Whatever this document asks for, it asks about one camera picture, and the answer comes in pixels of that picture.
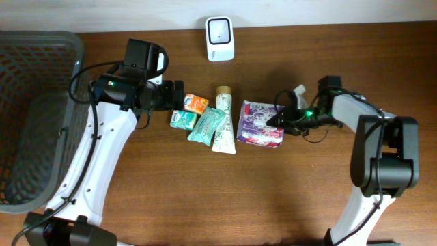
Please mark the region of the red purple pad package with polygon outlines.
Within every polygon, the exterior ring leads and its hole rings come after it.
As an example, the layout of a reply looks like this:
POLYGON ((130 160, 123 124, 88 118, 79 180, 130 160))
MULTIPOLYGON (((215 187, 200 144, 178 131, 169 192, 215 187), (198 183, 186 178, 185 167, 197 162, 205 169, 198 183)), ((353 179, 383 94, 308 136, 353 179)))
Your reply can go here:
POLYGON ((256 146, 280 146, 283 143, 284 130, 267 125, 267 121, 276 114, 273 104, 245 100, 240 110, 236 139, 256 146))

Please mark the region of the white floral lotion tube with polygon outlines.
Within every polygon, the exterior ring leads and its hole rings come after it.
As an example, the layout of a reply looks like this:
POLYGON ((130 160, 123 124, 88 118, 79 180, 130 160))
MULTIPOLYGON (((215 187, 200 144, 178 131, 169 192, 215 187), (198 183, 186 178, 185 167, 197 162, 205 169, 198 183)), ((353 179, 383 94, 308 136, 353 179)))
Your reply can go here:
POLYGON ((216 108, 224 112, 225 116, 219 123, 212 145, 213 152, 235 154, 234 128, 232 123, 232 96, 229 86, 219 86, 216 89, 216 108))

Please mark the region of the orange Kleenex tissue pack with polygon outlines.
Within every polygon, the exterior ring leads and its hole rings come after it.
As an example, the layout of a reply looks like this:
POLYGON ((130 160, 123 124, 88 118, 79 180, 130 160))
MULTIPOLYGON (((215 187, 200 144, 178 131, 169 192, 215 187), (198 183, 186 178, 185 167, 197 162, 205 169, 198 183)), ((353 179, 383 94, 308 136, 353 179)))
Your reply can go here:
POLYGON ((203 114, 208 107, 208 104, 208 99, 196 96, 194 94, 187 94, 184 98, 184 110, 192 113, 200 115, 203 114))

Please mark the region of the teal Kleenex tissue pack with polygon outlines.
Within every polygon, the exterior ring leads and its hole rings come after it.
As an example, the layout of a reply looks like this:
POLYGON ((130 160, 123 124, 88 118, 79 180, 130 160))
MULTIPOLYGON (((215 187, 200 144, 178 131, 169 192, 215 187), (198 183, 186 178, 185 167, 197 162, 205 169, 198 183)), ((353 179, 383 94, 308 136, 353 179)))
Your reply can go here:
POLYGON ((171 115, 170 127, 192 131, 197 121, 197 114, 187 111, 174 110, 171 115))

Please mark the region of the teal toilet wipes pack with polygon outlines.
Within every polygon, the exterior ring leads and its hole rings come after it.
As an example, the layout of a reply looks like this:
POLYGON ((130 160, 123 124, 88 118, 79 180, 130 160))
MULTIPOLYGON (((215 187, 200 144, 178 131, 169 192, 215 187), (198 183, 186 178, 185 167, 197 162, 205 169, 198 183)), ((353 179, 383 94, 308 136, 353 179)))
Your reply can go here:
POLYGON ((224 111, 207 107, 187 139, 189 141, 199 142, 210 146, 212 136, 224 117, 224 111))

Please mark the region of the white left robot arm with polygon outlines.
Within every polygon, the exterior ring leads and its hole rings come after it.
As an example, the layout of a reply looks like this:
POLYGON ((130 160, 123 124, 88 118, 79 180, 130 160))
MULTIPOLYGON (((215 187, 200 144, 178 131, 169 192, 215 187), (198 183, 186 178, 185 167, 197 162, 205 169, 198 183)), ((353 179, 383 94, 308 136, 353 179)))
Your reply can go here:
POLYGON ((28 213, 12 244, 121 245, 101 228, 104 201, 119 156, 142 114, 181 110, 183 81, 164 80, 169 65, 164 47, 129 39, 123 60, 87 86, 86 125, 68 172, 44 212, 28 213))

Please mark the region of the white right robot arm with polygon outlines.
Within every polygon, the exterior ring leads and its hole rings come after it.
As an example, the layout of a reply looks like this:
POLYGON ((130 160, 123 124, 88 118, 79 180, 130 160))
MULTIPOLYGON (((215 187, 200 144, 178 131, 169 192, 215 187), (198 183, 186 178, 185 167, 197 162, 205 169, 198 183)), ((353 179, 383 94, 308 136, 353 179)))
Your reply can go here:
POLYGON ((383 212, 419 181, 419 127, 411 117, 396 116, 343 88, 341 77, 318 81, 311 104, 298 108, 296 92, 287 92, 290 105, 277 109, 267 125, 306 137, 321 126, 347 126, 355 138, 350 161, 354 188, 323 245, 366 245, 383 212))

